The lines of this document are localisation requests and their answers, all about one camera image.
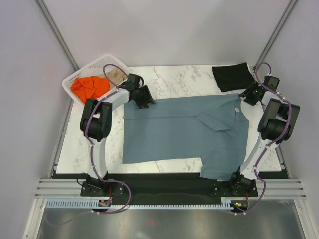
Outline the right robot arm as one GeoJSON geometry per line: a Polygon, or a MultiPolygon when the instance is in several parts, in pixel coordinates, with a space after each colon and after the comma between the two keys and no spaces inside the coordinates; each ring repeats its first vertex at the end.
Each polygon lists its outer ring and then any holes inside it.
{"type": "Polygon", "coordinates": [[[266,108],[257,127],[259,136],[253,150],[228,183],[228,190],[234,196],[252,189],[266,157],[287,141],[294,130],[300,106],[289,103],[276,91],[279,82],[279,78],[267,75],[263,83],[254,82],[239,94],[244,102],[252,106],[260,102],[266,108]]]}

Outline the blue t shirt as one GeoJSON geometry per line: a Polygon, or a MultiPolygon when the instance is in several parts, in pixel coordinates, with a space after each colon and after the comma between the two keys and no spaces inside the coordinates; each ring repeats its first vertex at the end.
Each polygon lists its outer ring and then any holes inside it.
{"type": "Polygon", "coordinates": [[[123,163],[200,158],[200,176],[227,180],[246,156],[249,122],[237,94],[124,105],[123,163]]]}

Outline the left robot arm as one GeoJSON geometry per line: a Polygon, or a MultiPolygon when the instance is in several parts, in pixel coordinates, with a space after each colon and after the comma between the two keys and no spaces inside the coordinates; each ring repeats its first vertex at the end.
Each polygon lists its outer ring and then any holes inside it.
{"type": "Polygon", "coordinates": [[[89,98],[83,108],[80,130],[87,140],[90,153],[90,169],[88,175],[96,178],[92,190],[99,196],[109,192],[109,183],[105,176],[108,173],[106,165],[106,139],[111,132],[112,113],[119,106],[135,102],[139,109],[155,104],[144,79],[130,73],[127,80],[106,93],[100,100],[89,98]]]}

